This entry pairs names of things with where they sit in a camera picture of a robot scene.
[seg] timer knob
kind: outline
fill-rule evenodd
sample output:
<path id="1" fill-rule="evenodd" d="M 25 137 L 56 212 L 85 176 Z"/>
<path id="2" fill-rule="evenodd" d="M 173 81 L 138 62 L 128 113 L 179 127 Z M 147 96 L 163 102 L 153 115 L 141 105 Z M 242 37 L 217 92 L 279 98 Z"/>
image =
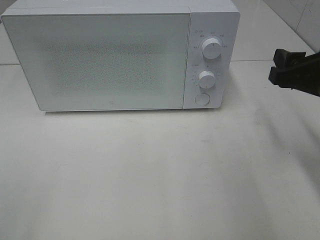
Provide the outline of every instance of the timer knob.
<path id="1" fill-rule="evenodd" d="M 206 59 L 215 59 L 221 55 L 221 41 L 216 37 L 208 38 L 201 47 Z"/>
<path id="2" fill-rule="evenodd" d="M 198 83 L 202 89 L 210 89 L 216 84 L 216 76 L 212 71 L 202 71 L 198 76 Z"/>

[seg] perforated mesh screen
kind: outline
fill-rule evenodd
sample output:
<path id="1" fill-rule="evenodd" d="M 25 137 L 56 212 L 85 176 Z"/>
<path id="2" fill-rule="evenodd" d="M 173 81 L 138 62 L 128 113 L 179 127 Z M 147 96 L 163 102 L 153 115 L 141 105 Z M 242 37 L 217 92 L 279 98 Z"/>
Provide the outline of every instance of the perforated mesh screen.
<path id="1" fill-rule="evenodd" d="M 42 110 L 182 107 L 188 14 L 3 21 Z"/>

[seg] white countertop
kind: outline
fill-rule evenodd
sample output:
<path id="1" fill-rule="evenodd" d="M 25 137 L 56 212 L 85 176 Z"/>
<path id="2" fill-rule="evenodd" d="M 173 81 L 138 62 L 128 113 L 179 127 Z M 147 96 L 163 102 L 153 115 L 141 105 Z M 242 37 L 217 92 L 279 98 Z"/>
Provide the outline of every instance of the white countertop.
<path id="1" fill-rule="evenodd" d="M 45 114 L 0 25 L 1 240 L 320 238 L 320 98 L 268 80 L 276 48 L 312 51 L 235 3 L 216 110 Z"/>

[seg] white microwave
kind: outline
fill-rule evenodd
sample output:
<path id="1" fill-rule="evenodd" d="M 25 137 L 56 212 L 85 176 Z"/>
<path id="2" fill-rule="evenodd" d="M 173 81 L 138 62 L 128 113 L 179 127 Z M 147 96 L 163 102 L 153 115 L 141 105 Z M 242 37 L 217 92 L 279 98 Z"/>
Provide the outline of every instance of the white microwave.
<path id="1" fill-rule="evenodd" d="M 1 16 L 39 109 L 218 108 L 230 0 L 18 0 Z"/>

